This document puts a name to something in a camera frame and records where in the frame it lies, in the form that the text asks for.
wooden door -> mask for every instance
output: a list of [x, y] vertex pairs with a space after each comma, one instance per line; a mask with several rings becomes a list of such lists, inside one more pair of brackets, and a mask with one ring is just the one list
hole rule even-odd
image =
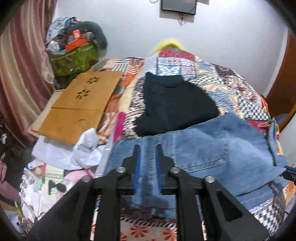
[[266, 102], [271, 116], [289, 114], [296, 103], [296, 39], [290, 32], [282, 66]]

pink cloth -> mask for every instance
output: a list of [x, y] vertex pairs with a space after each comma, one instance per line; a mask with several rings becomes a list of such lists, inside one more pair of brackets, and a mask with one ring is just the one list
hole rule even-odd
[[7, 181], [4, 181], [6, 170], [6, 164], [0, 161], [0, 194], [9, 200], [20, 202], [18, 191]]
[[113, 143], [115, 143], [119, 139], [119, 137], [123, 131], [123, 123], [124, 123], [125, 118], [126, 118], [126, 114], [124, 112], [118, 113], [117, 121], [116, 121], [116, 125], [115, 125]]

orange container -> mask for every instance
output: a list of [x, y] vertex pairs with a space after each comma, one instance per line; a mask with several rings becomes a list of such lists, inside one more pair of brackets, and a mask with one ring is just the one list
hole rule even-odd
[[66, 51], [69, 52], [69, 51], [76, 49], [76, 48], [78, 48], [82, 45], [85, 45], [85, 44], [87, 44], [86, 38], [75, 39], [72, 42], [66, 44], [65, 48], [66, 48]]

brown cardboard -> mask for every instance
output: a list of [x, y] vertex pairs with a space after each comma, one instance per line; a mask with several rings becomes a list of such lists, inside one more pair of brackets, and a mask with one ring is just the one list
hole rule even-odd
[[97, 129], [122, 72], [86, 72], [78, 75], [53, 104], [39, 134], [76, 144], [80, 135]]

flower-shaped cutout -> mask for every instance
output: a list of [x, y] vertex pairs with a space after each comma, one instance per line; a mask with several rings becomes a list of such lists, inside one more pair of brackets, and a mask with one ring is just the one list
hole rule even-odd
[[98, 82], [99, 79], [100, 79], [100, 77], [89, 78], [89, 80], [87, 81], [87, 83], [92, 84], [93, 82]]
[[88, 94], [89, 94], [89, 90], [82, 90], [77, 93], [76, 99], [77, 98], [82, 99], [83, 97], [88, 96]]

